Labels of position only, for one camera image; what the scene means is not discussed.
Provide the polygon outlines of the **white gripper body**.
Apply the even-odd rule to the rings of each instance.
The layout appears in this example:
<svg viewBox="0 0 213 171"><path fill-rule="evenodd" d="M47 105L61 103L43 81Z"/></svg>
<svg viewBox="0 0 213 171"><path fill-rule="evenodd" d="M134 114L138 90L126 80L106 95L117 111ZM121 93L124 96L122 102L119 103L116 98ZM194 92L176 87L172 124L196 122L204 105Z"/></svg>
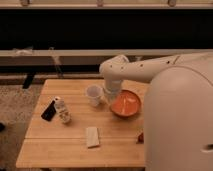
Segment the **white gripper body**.
<svg viewBox="0 0 213 171"><path fill-rule="evenodd" d="M109 104L111 104L122 90L122 80L105 80L104 96Z"/></svg>

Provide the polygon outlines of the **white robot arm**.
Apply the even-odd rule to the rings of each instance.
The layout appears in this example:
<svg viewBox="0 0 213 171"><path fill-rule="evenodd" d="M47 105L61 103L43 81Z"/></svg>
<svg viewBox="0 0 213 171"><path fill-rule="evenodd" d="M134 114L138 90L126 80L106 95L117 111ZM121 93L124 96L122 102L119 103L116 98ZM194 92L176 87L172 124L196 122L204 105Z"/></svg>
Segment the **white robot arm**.
<svg viewBox="0 0 213 171"><path fill-rule="evenodd" d="M146 171L213 171L213 52L137 62L118 55L99 72L111 99L125 80L149 85L143 104Z"/></svg>

